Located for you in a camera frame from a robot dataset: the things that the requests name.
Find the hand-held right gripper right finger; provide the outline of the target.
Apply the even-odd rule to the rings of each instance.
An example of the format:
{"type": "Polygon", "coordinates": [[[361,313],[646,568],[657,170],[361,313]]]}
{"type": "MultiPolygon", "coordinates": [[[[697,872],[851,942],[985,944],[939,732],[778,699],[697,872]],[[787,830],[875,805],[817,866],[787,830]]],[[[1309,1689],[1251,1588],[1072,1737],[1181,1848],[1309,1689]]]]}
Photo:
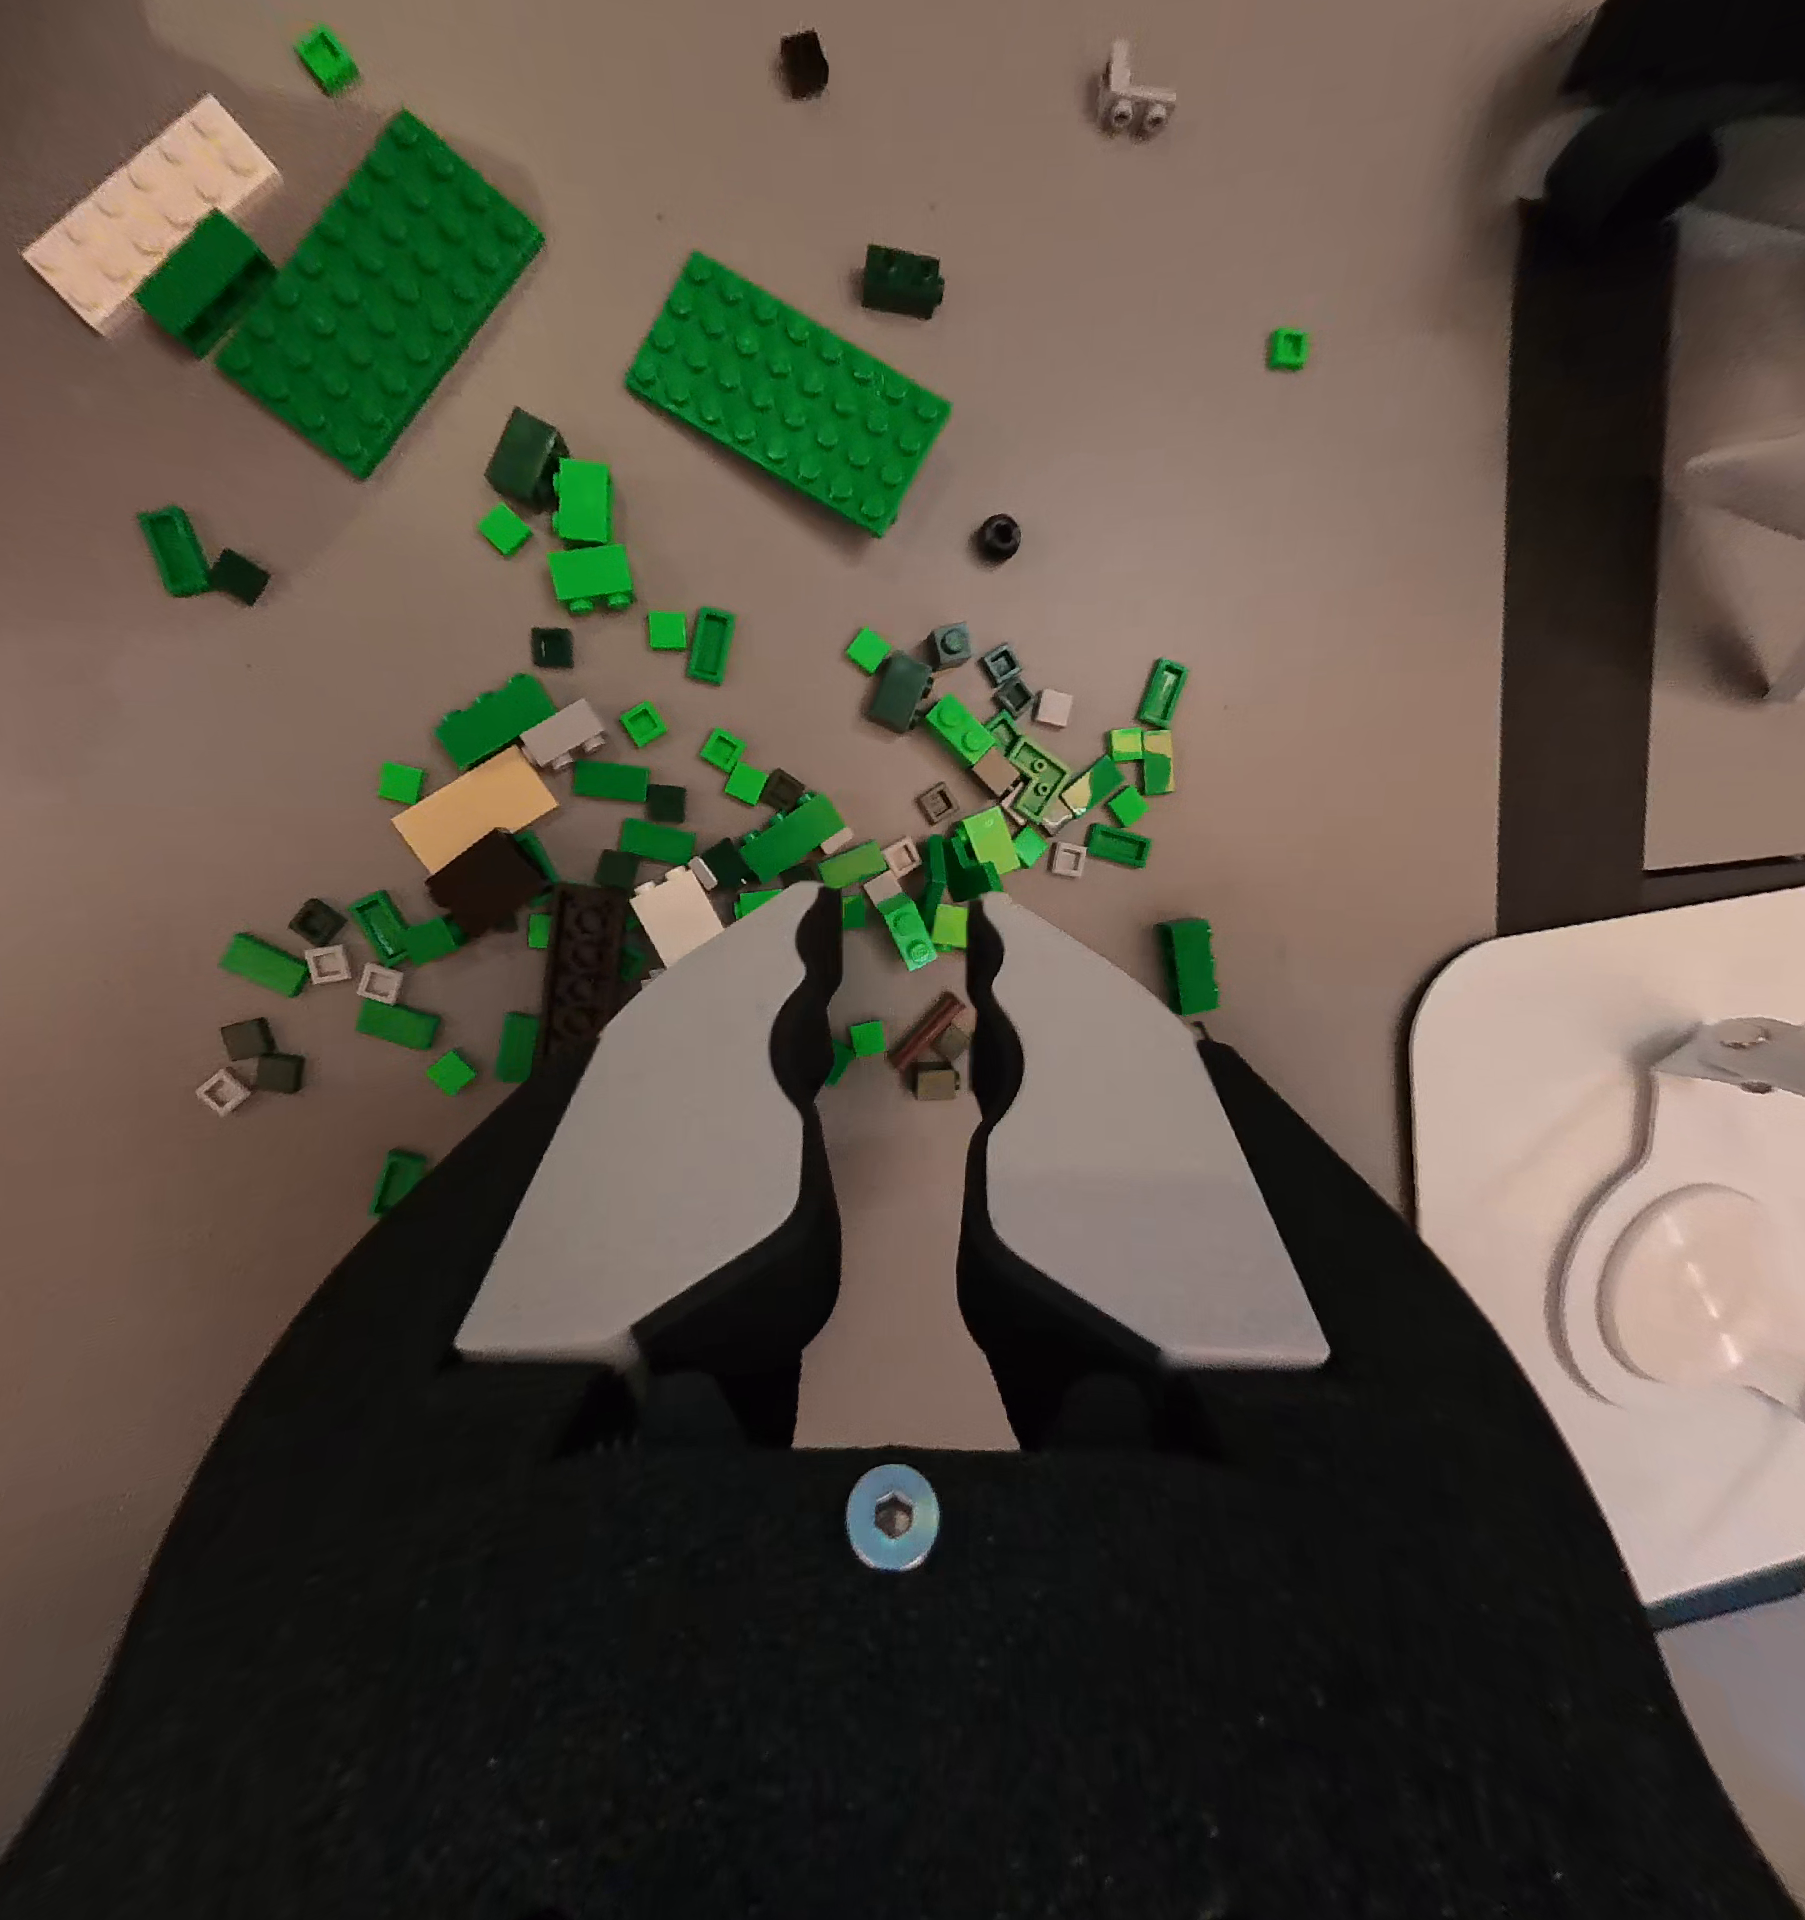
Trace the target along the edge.
{"type": "Polygon", "coordinates": [[[1309,1375],[1331,1345],[1200,1040],[1152,993],[1009,896],[969,932],[980,1127],[960,1312],[1014,1439],[1087,1384],[1149,1430],[1172,1380],[1309,1375]]]}

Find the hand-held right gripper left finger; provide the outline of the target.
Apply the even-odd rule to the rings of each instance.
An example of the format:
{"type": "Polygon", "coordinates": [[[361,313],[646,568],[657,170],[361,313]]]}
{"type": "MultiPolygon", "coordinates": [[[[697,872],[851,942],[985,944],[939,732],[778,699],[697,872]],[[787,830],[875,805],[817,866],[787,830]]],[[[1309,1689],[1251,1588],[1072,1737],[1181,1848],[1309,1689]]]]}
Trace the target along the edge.
{"type": "Polygon", "coordinates": [[[841,1293],[817,1096],[834,1068],[838,893],[797,883],[611,1019],[457,1330],[457,1356],[707,1375],[792,1443],[841,1293]]]}

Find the pile of small lego pieces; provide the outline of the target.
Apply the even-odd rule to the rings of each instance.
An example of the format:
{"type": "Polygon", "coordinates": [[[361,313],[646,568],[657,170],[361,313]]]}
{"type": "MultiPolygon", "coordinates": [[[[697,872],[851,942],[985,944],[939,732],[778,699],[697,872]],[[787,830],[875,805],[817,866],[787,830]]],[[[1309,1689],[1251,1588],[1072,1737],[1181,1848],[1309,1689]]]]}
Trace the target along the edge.
{"type": "MultiPolygon", "coordinates": [[[[534,476],[554,482],[554,532],[565,542],[548,556],[560,604],[578,613],[623,612],[631,606],[626,589],[632,586],[626,547],[595,538],[609,532],[608,469],[554,459],[534,476]]],[[[646,762],[602,757],[609,731],[598,710],[580,698],[556,706],[534,672],[514,674],[467,708],[452,710],[434,738],[452,755],[457,776],[516,745],[550,787],[554,776],[565,775],[576,798],[640,803],[643,813],[631,813],[615,843],[600,852],[592,884],[632,893],[669,868],[695,866],[720,915],[722,899],[729,899],[732,922],[724,922],[725,927],[767,908],[783,876],[814,868],[820,884],[841,896],[843,927],[861,927],[874,915],[900,963],[915,971],[939,957],[964,954],[976,914],[971,904],[1001,891],[1014,872],[1036,869],[1043,859],[1051,872],[1066,879],[1081,876],[1092,859],[1130,872],[1145,868],[1155,841],[1136,828],[1149,801],[1172,787],[1168,718],[1186,682],[1181,665],[1159,660],[1136,723],[1110,731],[1107,753],[1071,779],[1013,718],[1025,710],[1016,704],[1030,688],[1016,679],[1009,649],[998,647],[980,660],[998,708],[990,719],[938,686],[938,668],[966,657],[964,630],[936,630],[930,649],[926,660],[903,655],[871,628],[858,628],[844,647],[844,660],[869,677],[869,718],[904,731],[927,727],[994,796],[992,805],[962,813],[956,795],[938,782],[916,801],[932,828],[922,841],[857,841],[827,795],[787,769],[750,764],[744,737],[710,729],[698,764],[724,776],[722,791],[729,801],[766,807],[766,820],[741,841],[724,836],[698,844],[686,818],[686,788],[657,782],[646,762]]],[[[384,762],[378,798],[405,810],[429,795],[419,765],[384,762]]],[[[534,823],[516,835],[540,861],[548,884],[517,914],[529,912],[531,951],[546,953],[557,874],[534,823]]],[[[219,953],[219,970],[252,991],[283,999],[312,987],[351,987],[359,997],[359,1034],[415,1052],[434,1047],[439,1015],[403,1005],[401,994],[405,975],[417,965],[442,961],[474,940],[447,915],[439,912],[410,922],[387,891],[375,891],[348,909],[309,899],[290,930],[300,944],[279,947],[258,935],[231,935],[219,953]]],[[[538,1019],[524,1011],[505,1018],[493,1063],[502,1086],[521,1086],[531,1077],[538,1019]]]]}

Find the black lego plate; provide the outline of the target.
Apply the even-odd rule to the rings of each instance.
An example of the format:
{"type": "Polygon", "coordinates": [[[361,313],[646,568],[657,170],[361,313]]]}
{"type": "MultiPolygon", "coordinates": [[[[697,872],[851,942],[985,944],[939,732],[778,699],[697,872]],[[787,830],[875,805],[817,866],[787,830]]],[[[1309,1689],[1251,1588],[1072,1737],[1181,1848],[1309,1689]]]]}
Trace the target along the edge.
{"type": "Polygon", "coordinates": [[[571,1060],[640,993],[653,948],[619,887],[554,891],[536,1068],[571,1060]]]}

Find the white lego tile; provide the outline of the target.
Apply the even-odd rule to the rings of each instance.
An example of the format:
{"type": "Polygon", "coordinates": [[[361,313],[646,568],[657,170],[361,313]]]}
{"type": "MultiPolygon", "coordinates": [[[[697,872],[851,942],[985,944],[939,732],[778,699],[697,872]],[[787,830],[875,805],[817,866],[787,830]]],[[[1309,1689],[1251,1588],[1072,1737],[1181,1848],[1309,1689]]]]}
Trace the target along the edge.
{"type": "Polygon", "coordinates": [[[627,904],[661,967],[678,965],[724,930],[695,866],[675,866],[638,884],[627,904]]]}

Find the dark brown lego piece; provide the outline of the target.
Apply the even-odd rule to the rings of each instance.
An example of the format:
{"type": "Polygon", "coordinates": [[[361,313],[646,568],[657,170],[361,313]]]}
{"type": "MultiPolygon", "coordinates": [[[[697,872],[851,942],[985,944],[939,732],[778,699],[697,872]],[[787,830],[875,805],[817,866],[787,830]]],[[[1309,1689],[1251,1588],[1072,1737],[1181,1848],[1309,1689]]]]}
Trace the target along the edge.
{"type": "Polygon", "coordinates": [[[543,863],[507,830],[488,830],[427,880],[466,939],[496,932],[548,884],[543,863]]]}

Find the tan lego tile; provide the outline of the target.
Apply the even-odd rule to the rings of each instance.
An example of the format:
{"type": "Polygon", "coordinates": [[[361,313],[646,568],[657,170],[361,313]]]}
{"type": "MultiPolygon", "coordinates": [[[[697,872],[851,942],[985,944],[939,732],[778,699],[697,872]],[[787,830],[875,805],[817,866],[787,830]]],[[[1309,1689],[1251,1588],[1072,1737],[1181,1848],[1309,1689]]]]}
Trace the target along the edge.
{"type": "Polygon", "coordinates": [[[392,830],[427,874],[436,874],[490,832],[521,832],[550,813],[557,793],[516,745],[397,811],[392,830]]]}

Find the medium green lego plate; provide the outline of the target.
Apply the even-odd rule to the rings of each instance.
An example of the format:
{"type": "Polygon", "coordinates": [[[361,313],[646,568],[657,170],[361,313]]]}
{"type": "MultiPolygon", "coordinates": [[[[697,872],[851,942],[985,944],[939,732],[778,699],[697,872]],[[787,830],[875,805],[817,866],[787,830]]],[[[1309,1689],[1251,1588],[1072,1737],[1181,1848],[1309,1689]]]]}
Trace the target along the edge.
{"type": "Polygon", "coordinates": [[[952,413],[704,251],[685,259],[626,390],[874,538],[952,413]]]}

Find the large green lego plate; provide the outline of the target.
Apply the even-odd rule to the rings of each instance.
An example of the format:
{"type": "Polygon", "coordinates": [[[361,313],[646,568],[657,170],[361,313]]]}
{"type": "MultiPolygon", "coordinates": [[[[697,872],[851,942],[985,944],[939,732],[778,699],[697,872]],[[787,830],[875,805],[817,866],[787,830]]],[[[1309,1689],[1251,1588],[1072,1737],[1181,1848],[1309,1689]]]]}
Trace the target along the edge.
{"type": "Polygon", "coordinates": [[[215,367],[366,481],[543,246],[526,210],[400,108],[215,367]]]}

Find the white lego brick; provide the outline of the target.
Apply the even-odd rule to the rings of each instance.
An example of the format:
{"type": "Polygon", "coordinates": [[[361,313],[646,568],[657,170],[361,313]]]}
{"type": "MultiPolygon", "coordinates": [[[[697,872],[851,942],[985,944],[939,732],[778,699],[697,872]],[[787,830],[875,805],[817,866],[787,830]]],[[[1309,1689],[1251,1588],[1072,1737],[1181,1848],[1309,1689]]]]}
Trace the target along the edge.
{"type": "Polygon", "coordinates": [[[283,175],[210,93],[35,237],[25,265],[100,338],[194,230],[259,204],[283,175]]]}

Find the white stand base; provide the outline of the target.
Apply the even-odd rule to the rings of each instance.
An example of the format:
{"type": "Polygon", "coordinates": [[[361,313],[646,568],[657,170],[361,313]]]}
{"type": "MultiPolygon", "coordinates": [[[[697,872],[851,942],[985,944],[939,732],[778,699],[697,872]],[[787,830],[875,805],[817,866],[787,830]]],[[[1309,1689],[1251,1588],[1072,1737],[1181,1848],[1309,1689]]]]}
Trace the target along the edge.
{"type": "Polygon", "coordinates": [[[1805,887],[1452,961],[1412,1160],[1653,1625],[1803,1593],[1805,887]]]}

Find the black stand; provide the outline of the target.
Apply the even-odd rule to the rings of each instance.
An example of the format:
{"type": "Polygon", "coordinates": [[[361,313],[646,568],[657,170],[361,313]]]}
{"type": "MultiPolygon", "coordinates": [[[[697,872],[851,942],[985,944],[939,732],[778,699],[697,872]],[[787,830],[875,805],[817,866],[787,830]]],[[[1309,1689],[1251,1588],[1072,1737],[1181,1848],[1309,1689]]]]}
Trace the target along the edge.
{"type": "Polygon", "coordinates": [[[1535,208],[1580,246],[1656,227],[1715,179],[1730,123],[1805,118],[1805,2],[1606,2],[1561,91],[1591,114],[1535,208]]]}

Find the grey lego bracket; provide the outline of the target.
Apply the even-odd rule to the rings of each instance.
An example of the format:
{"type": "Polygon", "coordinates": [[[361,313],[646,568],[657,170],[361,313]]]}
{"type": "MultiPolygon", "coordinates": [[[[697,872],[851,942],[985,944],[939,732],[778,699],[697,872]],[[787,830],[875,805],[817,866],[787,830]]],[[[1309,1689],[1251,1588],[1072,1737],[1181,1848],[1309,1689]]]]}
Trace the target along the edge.
{"type": "Polygon", "coordinates": [[[1095,120],[1105,134],[1155,138],[1176,111],[1176,91],[1166,86],[1142,83],[1134,75],[1127,37],[1114,37],[1097,80],[1095,120]]]}

